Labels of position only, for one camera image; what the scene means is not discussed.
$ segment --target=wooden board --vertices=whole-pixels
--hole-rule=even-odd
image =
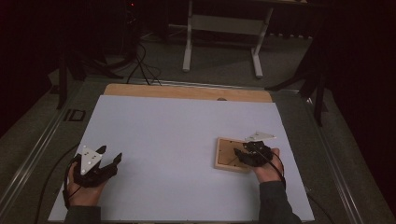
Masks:
[[[272,103],[268,91],[230,90],[202,87],[144,86],[109,84],[104,95],[180,98],[196,100],[221,100]]]
[[[235,156],[233,149],[239,149],[246,152],[242,145],[245,141],[218,138],[216,148],[215,168],[220,170],[248,173],[250,169]]]

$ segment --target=gray floor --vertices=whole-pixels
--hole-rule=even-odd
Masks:
[[[163,85],[221,85],[244,88],[263,88],[277,84],[291,77],[302,59],[310,40],[270,36],[265,39],[262,52],[262,70],[264,78],[257,79],[246,46],[219,45],[196,38],[192,48],[191,70],[181,71],[184,55],[184,41],[173,36],[168,44],[157,41],[142,41],[147,50],[145,63],[161,68],[158,77]],[[109,58],[111,61],[120,57]],[[127,77],[134,65],[125,67],[117,74]],[[141,83],[139,71],[134,75],[133,83]],[[78,143],[89,122],[97,98],[111,82],[125,82],[99,77],[94,72],[85,82],[70,82],[70,100],[64,110],[57,111],[57,95],[46,94],[21,120],[0,139],[0,158],[2,194],[11,183],[13,176],[29,153],[35,150],[36,143],[42,143],[44,153],[24,187],[16,192],[15,198],[4,223],[33,222],[38,205],[40,191],[50,173],[50,168],[74,144]],[[319,128],[312,119],[310,104],[304,102],[293,90],[301,83],[290,86],[291,91],[272,92],[290,145],[299,166],[303,181],[310,195],[331,215],[335,223],[396,223],[389,211],[373,178],[370,176],[359,148],[343,120],[330,91],[325,92],[326,111],[322,113],[323,128]],[[66,109],[87,111],[82,122],[63,121]],[[49,124],[57,123],[53,132]],[[42,139],[42,133],[51,133],[51,139]],[[39,223],[47,223],[50,209],[63,179],[64,167],[73,153],[62,160],[49,179],[44,194]],[[330,223],[318,206],[311,202],[316,220],[311,223]],[[350,206],[357,213],[348,212]]]

